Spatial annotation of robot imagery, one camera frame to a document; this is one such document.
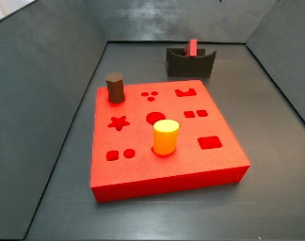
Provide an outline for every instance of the circular hole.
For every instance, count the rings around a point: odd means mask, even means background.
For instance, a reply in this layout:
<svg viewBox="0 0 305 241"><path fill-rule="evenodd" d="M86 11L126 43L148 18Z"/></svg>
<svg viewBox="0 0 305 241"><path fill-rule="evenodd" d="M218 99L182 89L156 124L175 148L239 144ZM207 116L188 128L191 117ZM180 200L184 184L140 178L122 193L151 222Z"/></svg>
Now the circular hole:
<svg viewBox="0 0 305 241"><path fill-rule="evenodd" d="M135 156L136 152L134 149L127 149L124 152L123 152L123 155L126 158L132 158Z"/></svg>
<svg viewBox="0 0 305 241"><path fill-rule="evenodd" d="M150 124L155 124L156 121L164 120L166 116L160 112L151 112L146 115L146 120Z"/></svg>

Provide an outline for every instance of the orange cylinder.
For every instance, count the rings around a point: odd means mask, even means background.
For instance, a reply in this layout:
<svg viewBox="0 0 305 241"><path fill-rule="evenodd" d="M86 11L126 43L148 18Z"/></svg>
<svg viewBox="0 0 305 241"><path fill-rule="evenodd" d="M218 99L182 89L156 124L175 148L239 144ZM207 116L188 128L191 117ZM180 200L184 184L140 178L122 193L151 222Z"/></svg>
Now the orange cylinder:
<svg viewBox="0 0 305 241"><path fill-rule="evenodd" d="M159 120L154 124L154 147L158 155L168 155L176 150L179 123L174 120Z"/></svg>

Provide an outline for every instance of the red shape sorter board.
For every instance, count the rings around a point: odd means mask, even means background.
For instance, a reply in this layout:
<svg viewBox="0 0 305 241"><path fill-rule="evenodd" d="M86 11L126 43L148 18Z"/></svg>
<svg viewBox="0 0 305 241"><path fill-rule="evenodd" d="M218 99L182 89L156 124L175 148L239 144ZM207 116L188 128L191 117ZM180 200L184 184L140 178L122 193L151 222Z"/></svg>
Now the red shape sorter board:
<svg viewBox="0 0 305 241"><path fill-rule="evenodd" d="M199 80L124 86L108 103L98 89L91 182L98 201L114 201L240 181L250 160ZM176 151L152 153L160 119L180 124Z"/></svg>

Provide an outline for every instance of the hole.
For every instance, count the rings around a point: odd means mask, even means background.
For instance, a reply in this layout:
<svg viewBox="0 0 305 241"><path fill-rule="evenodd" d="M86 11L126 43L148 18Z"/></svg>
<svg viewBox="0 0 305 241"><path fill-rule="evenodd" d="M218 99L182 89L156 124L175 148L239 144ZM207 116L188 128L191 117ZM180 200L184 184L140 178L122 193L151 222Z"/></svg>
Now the hole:
<svg viewBox="0 0 305 241"><path fill-rule="evenodd" d="M206 117L207 116L207 112L204 111L204 109L198 110L196 113L198 113L199 117Z"/></svg>
<svg viewBox="0 0 305 241"><path fill-rule="evenodd" d="M116 161L119 159L118 151L108 151L106 154L107 161Z"/></svg>
<svg viewBox="0 0 305 241"><path fill-rule="evenodd" d="M180 91L179 89L175 89L175 93L178 97L196 95L196 91L194 88L190 88L187 91Z"/></svg>
<svg viewBox="0 0 305 241"><path fill-rule="evenodd" d="M184 117L186 118L194 118L195 117L195 114L192 111L184 111Z"/></svg>
<svg viewBox="0 0 305 241"><path fill-rule="evenodd" d="M120 118L111 117L111 123L107 125L107 127L115 127L118 131L122 130L123 126L130 125L130 122L126 121L126 116L122 116Z"/></svg>
<svg viewBox="0 0 305 241"><path fill-rule="evenodd" d="M200 137L198 138L198 143L203 150L222 147L222 143L218 137Z"/></svg>
<svg viewBox="0 0 305 241"><path fill-rule="evenodd" d="M151 112L146 115L146 120L150 124L155 124L156 121L164 120L166 116L160 112Z"/></svg>
<svg viewBox="0 0 305 241"><path fill-rule="evenodd" d="M127 149L124 152L123 152L123 155L126 158L132 158L135 156L136 152L134 149Z"/></svg>

